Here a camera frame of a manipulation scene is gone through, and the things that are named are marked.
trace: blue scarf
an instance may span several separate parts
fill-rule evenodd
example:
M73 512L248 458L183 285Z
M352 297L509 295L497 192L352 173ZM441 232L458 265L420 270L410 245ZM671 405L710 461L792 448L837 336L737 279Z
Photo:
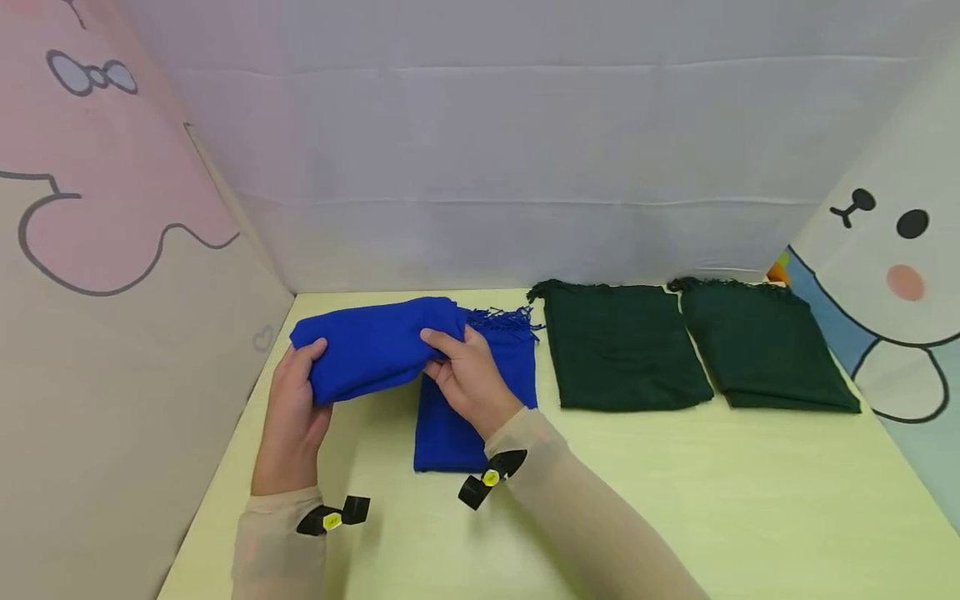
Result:
M313 401L320 406L410 383L428 360L444 358L420 339L420 330L430 327L463 341L466 324L467 311L453 300L417 298L303 319L290 341L302 348L326 338L326 352L310 370Z
M533 331L529 306L514 312L466 311L468 324L487 339L507 387L529 408L537 408ZM414 470L478 473L487 465L483 439L447 403L437 383L423 377L417 415Z
M398 304L338 310L303 319L290 340L302 348L325 337L328 347L310 371L314 403L349 400L417 378L429 360L444 355L420 339L430 327L463 341L467 324L490 344L493 360L510 390L537 407L530 307L514 312L467 310L449 298L419 298ZM423 378L414 469L480 472L487 464L483 440L447 404L437 384Z

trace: tassel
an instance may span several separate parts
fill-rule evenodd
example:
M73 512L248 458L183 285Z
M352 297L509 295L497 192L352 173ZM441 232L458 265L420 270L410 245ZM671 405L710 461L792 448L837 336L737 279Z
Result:
M546 281L541 281L540 283L536 284L529 292L527 292L527 301L532 304L537 298L546 299L547 294L551 290L566 290L568 292L583 292L586 290L591 290L605 293L612 292L613 290L616 290L617 287L622 286L611 286L606 283L567 283L565 281L560 281L559 279L547 279Z
M469 310L467 312L467 324L480 333L484 331L513 331L528 334L534 340L539 341L540 338L534 331L540 331L545 325L531 324L531 312L533 312L532 306L521 306L510 312L499 308Z
M762 293L768 298L784 302L807 306L807 303L793 293L788 287L773 285L772 283L758 283L750 285L733 279L698 279L697 277L679 277L666 285L671 292L689 292L698 287L726 287L731 289L752 290Z

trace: sheer beige sleeve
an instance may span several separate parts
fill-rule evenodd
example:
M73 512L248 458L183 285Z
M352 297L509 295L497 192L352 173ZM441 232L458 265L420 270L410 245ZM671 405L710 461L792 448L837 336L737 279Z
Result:
M705 599L663 538L580 462L538 410L523 409L487 442L487 456L526 449L507 481L596 598Z
M326 536L297 533L300 521L321 504L316 487L251 497L237 527L233 600L322 597Z

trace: dark green scarf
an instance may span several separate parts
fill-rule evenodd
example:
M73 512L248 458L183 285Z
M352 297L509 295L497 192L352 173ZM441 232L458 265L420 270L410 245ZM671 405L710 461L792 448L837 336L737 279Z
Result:
M563 408L676 410L713 397L677 297L644 285L543 281L547 335Z
M860 412L810 307L789 288L693 277L668 287L682 292L686 326L730 406Z

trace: table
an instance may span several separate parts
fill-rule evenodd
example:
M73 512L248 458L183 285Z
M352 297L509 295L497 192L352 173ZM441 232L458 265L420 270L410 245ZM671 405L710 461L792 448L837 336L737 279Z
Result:
M160 600L229 598L236 521L271 376L299 319L424 295L513 309L524 294L298 296ZM540 302L534 323L543 323ZM539 336L541 410L713 598L960 598L960 538L869 410L732 410L718 396L673 413L562 411L549 335ZM372 506L366 523L330 535L326 597L578 597L505 489L474 513L457 500L464 476L413 472L418 388L415 382L334 410L319 459L325 501L339 506L350 493L371 497Z

